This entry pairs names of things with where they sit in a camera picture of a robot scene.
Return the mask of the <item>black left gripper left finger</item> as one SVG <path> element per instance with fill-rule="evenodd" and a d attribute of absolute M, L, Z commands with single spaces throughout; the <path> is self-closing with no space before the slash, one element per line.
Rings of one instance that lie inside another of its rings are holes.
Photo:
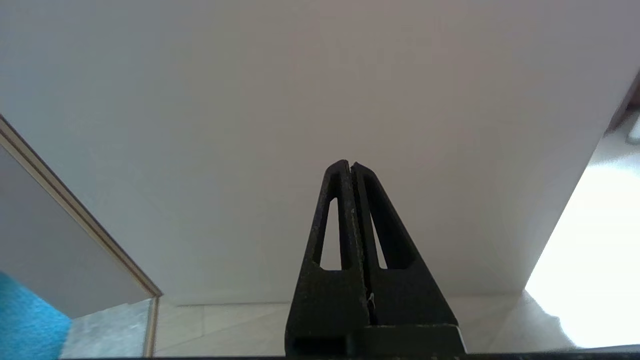
<path fill-rule="evenodd" d="M 322 268 L 330 203 L 337 203 L 340 269 Z M 362 246 L 349 162 L 323 175 L 310 235 L 285 325 L 288 357 L 353 357 L 354 334 L 370 323 Z"/>

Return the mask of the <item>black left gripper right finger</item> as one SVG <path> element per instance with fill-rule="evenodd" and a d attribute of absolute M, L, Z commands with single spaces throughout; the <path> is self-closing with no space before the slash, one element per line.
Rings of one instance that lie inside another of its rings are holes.
<path fill-rule="evenodd" d="M 362 357 L 466 353 L 457 318 L 377 175 L 351 168 L 363 246 L 369 322 L 351 335 Z"/>

